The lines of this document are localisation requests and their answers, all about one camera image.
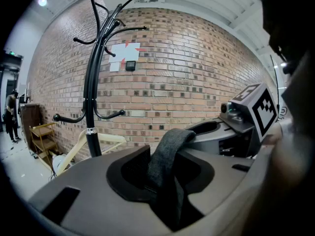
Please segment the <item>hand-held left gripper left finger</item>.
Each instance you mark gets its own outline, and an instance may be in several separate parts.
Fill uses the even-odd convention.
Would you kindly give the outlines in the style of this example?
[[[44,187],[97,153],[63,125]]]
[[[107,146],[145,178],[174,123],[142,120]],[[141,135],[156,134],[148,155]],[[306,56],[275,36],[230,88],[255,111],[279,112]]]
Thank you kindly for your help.
[[[151,160],[149,145],[111,153],[106,171],[109,186],[129,202],[149,202],[154,191],[147,189],[147,170]]]

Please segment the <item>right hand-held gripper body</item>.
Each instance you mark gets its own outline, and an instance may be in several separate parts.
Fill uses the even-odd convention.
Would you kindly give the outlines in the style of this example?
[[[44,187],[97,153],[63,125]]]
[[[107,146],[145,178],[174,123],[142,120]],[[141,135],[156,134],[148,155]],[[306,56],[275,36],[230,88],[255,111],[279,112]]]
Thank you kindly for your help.
[[[218,117],[188,127],[196,136],[186,143],[186,147],[210,154],[253,157],[278,115],[266,83],[248,85],[221,104]]]

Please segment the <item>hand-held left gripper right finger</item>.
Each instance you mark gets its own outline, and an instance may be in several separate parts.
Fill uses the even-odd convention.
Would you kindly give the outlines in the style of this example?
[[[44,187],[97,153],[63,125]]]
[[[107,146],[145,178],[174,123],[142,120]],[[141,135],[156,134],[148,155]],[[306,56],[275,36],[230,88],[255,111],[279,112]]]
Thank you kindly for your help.
[[[176,154],[176,179],[187,195],[202,192],[213,180],[211,164],[186,151]]]

